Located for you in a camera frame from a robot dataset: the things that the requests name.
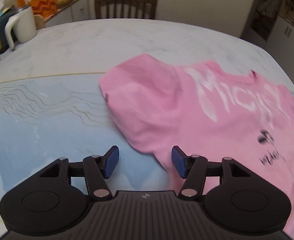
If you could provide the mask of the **pink Mickey t-shirt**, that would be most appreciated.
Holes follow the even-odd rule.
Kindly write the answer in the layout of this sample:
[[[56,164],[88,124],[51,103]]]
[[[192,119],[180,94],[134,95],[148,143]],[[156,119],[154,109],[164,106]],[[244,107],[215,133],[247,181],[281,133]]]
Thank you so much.
[[[143,54],[99,80],[110,117],[138,152],[153,154],[182,186],[173,146],[209,161],[232,157],[291,201],[284,228],[294,239],[294,96],[251,72],[224,72],[214,61],[171,66]]]

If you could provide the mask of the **wooden chair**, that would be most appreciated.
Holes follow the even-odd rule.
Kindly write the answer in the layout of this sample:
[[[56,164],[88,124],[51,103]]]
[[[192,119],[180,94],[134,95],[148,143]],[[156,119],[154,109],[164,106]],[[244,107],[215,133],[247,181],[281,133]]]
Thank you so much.
[[[135,18],[154,20],[158,0],[94,0],[97,19]]]

